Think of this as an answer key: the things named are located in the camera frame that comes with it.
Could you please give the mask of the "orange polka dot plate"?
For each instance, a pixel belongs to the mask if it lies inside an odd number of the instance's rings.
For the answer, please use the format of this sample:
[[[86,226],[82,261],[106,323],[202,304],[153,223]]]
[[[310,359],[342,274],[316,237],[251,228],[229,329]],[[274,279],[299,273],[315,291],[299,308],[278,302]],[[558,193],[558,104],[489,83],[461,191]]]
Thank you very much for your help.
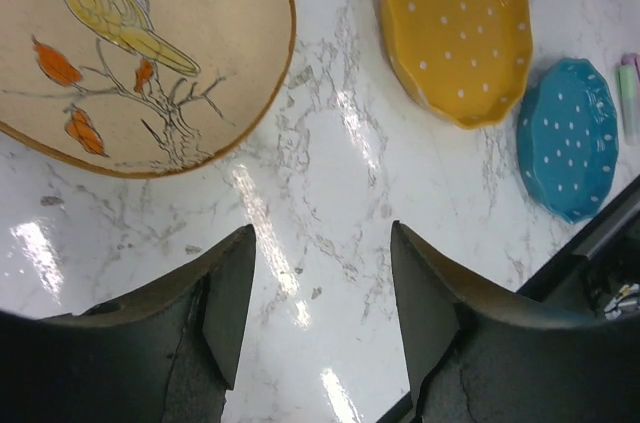
[[[381,0],[381,29],[414,102],[461,128],[502,122],[524,95],[528,0]]]

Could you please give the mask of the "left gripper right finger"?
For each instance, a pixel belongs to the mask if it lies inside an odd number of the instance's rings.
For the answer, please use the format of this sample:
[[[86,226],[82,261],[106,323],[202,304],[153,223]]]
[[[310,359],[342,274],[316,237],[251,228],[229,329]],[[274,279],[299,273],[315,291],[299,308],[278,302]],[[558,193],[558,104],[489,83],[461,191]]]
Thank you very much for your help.
[[[597,319],[513,293],[407,225],[391,262],[418,422],[635,422],[639,318]]]

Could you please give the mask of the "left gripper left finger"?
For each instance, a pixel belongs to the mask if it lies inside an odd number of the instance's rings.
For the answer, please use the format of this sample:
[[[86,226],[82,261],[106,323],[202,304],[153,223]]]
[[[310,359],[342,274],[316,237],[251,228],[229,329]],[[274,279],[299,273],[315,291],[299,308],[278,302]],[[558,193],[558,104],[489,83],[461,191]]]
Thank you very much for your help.
[[[1,315],[5,422],[217,422],[234,388],[256,234],[79,315]]]

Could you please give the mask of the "beige bird plate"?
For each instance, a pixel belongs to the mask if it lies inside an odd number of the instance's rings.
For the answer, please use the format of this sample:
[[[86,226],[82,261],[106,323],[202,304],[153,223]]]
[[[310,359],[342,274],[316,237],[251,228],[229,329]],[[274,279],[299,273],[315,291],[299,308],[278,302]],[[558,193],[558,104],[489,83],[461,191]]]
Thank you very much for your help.
[[[1,0],[1,130],[96,173],[184,173],[263,119],[295,37],[295,0]]]

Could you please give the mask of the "blue polka dot plate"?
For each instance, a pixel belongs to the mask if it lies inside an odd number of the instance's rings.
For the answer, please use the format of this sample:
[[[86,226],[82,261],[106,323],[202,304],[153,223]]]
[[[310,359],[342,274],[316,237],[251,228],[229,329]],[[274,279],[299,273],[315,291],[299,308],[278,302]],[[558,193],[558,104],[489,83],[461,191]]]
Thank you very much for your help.
[[[516,142],[534,201],[572,224],[597,215],[612,187],[619,144],[609,86],[589,60],[561,59],[525,92]]]

